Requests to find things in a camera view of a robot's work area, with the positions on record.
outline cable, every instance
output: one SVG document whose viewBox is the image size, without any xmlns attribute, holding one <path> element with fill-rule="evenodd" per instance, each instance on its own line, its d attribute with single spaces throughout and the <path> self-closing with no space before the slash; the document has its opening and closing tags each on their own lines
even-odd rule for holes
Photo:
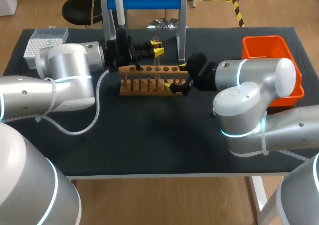
<svg viewBox="0 0 319 225">
<path fill-rule="evenodd" d="M 14 117 L 14 118 L 10 118 L 10 119 L 5 119 L 2 122 L 3 123 L 7 123 L 7 122 L 11 122 L 11 121 L 15 121 L 15 120 L 20 120 L 20 119 L 25 119 L 25 118 L 35 118 L 37 122 L 39 122 L 41 119 L 47 120 L 48 122 L 52 123 L 55 127 L 57 127 L 61 132 L 67 134 L 67 135 L 80 135 L 83 134 L 87 131 L 89 131 L 94 124 L 96 123 L 96 121 L 99 118 L 99 114 L 100 114 L 100 84 L 102 82 L 102 80 L 104 79 L 104 77 L 109 74 L 109 70 L 106 70 L 99 78 L 98 83 L 96 85 L 96 113 L 95 113 L 95 117 L 92 120 L 92 122 L 89 124 L 89 126 L 87 126 L 85 129 L 78 131 L 78 132 L 71 132 L 66 130 L 65 128 L 63 128 L 61 125 L 59 125 L 57 122 L 55 122 L 52 118 L 47 117 L 45 115 L 40 115 L 40 114 L 35 114 L 35 115 L 26 115 L 26 116 L 19 116 L 19 117 Z"/>
<path fill-rule="evenodd" d="M 294 158 L 296 158 L 296 159 L 300 159 L 300 160 L 302 160 L 302 161 L 304 161 L 304 162 L 310 160 L 310 159 L 308 159 L 308 158 L 306 158 L 306 157 L 303 157 L 303 156 L 301 156 L 301 155 L 295 154 L 295 153 L 293 153 L 293 152 L 290 152 L 290 151 L 287 151 L 287 150 L 284 150 L 284 149 L 277 150 L 277 151 L 278 151 L 279 153 L 283 153 L 283 154 L 289 155 L 289 156 L 294 157 Z"/>
</svg>

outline test tube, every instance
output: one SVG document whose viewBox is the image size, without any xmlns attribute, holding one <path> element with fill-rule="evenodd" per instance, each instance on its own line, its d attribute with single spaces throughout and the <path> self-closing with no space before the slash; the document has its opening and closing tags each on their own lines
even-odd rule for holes
<svg viewBox="0 0 319 225">
<path fill-rule="evenodd" d="M 152 41 L 154 42 L 154 48 L 158 48 L 160 46 L 159 37 L 153 37 Z M 158 72 L 160 70 L 160 57 L 154 58 L 154 70 Z M 155 74 L 155 79 L 159 79 L 160 76 Z"/>
</svg>

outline chair base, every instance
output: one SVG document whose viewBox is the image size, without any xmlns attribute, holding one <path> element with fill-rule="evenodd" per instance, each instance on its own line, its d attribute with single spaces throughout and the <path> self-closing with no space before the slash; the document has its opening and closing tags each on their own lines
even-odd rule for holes
<svg viewBox="0 0 319 225">
<path fill-rule="evenodd" d="M 151 22 L 146 28 L 177 28 L 177 25 L 177 18 L 171 18 L 167 23 L 165 23 L 165 18 L 159 18 Z"/>
</svg>

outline black table mat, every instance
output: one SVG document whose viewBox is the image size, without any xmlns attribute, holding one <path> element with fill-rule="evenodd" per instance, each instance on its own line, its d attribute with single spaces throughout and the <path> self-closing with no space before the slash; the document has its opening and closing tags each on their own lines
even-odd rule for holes
<svg viewBox="0 0 319 225">
<path fill-rule="evenodd" d="M 4 75 L 38 77 L 23 59 L 34 29 L 24 30 Z M 203 52 L 211 61 L 240 59 L 242 38 L 253 35 L 282 36 L 302 75 L 305 96 L 295 106 L 319 104 L 318 77 L 293 28 L 188 28 L 186 58 Z M 178 65 L 176 31 L 170 29 L 128 30 L 135 42 L 159 36 L 164 43 L 162 65 Z M 67 42 L 103 42 L 100 29 L 69 29 Z M 100 74 L 93 74 L 96 84 Z M 25 119 L 9 123 L 66 176 L 189 174 L 189 173 L 284 173 L 302 161 L 270 152 L 250 158 L 233 156 L 227 149 L 216 118 L 210 117 L 216 93 L 192 89 L 187 97 L 119 97 L 120 78 L 109 74 L 100 90 L 101 113 L 86 134 L 67 136 L 47 121 Z M 70 131 L 90 124 L 95 107 L 77 112 L 49 114 Z M 295 150 L 312 157 L 319 149 Z"/>
</svg>

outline black chair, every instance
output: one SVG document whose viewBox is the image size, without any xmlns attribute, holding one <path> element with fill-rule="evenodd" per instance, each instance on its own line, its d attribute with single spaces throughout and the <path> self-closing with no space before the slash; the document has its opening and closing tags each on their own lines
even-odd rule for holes
<svg viewBox="0 0 319 225">
<path fill-rule="evenodd" d="M 68 0 L 62 7 L 65 20 L 75 25 L 91 25 L 92 0 Z M 94 1 L 93 22 L 102 20 L 101 0 Z"/>
</svg>

